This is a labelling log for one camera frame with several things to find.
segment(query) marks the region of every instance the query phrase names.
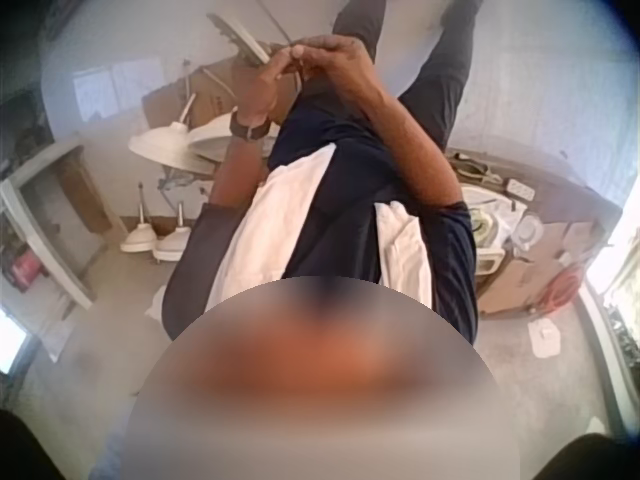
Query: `red object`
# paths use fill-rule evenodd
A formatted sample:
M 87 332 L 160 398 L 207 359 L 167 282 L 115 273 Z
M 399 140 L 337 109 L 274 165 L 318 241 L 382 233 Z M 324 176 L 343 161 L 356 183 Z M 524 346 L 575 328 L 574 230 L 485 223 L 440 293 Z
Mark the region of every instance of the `red object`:
M 578 295 L 584 275 L 583 265 L 575 264 L 565 268 L 547 285 L 538 302 L 538 309 L 543 313 L 551 313 L 571 303 Z
M 31 286 L 41 268 L 42 262 L 30 248 L 16 258 L 11 266 L 11 273 L 13 273 L 20 291 L 25 292 Z

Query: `leg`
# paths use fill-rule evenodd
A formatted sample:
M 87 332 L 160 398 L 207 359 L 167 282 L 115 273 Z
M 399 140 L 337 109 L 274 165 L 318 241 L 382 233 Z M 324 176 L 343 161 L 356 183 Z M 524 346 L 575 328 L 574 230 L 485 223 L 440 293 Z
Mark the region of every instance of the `leg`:
M 375 61 L 378 40 L 382 32 L 386 0 L 351 0 L 338 14 L 333 33 L 359 38 Z M 317 76 L 305 83 L 294 108 L 312 106 L 341 118 L 353 115 L 325 76 Z
M 400 101 L 444 150 L 453 129 L 473 54 L 475 16 L 482 0 L 454 0 L 429 59 Z

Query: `black watch strap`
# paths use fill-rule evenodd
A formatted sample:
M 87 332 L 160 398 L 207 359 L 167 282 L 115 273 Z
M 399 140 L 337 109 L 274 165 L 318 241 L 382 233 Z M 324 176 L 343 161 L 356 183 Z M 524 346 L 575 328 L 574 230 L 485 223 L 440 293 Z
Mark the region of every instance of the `black watch strap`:
M 231 115 L 231 134 L 234 137 L 242 138 L 243 140 L 246 140 L 248 142 L 255 142 L 256 140 L 260 140 L 261 138 L 266 137 L 269 133 L 270 128 L 271 120 L 269 119 L 267 119 L 266 122 L 258 127 L 246 127 L 238 123 L 237 110 Z

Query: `person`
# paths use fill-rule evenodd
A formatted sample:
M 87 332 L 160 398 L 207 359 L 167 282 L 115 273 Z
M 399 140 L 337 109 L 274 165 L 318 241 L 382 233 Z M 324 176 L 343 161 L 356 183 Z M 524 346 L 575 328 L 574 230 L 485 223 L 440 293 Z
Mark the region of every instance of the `person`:
M 226 159 L 167 286 L 163 324 L 172 339 L 235 293 L 313 276 L 401 291 L 473 343 L 475 243 L 443 152 L 469 76 L 481 3 L 452 2 L 437 45 L 399 98 L 374 69 L 386 0 L 351 0 L 332 35 L 273 55 L 240 92 Z M 291 69 L 303 71 L 303 88 L 259 188 L 261 137 L 277 80 Z

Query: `wall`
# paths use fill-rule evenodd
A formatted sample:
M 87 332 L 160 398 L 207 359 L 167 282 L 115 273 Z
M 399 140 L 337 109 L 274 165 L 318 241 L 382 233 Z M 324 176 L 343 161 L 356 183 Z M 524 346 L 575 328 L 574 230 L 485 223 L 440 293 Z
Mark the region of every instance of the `wall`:
M 43 48 L 42 91 L 53 133 L 81 132 L 90 171 L 119 215 L 135 214 L 139 180 L 152 214 L 171 214 L 156 192 L 162 169 L 131 154 L 126 143 L 145 128 L 140 94 L 176 80 L 185 57 L 199 65 L 234 52 L 205 17 L 221 3 L 87 0 Z M 340 2 L 302 3 L 268 2 L 293 38 L 328 32 Z M 378 69 L 396 93 L 437 39 L 434 18 L 442 2 L 429 5 L 389 2 Z M 254 2 L 236 7 L 256 36 L 282 41 Z M 632 43 L 600 3 L 486 0 L 450 145 L 547 168 L 564 161 L 621 205 L 637 170 L 637 85 Z M 193 186 L 170 196 L 186 201 L 190 217 L 204 199 Z

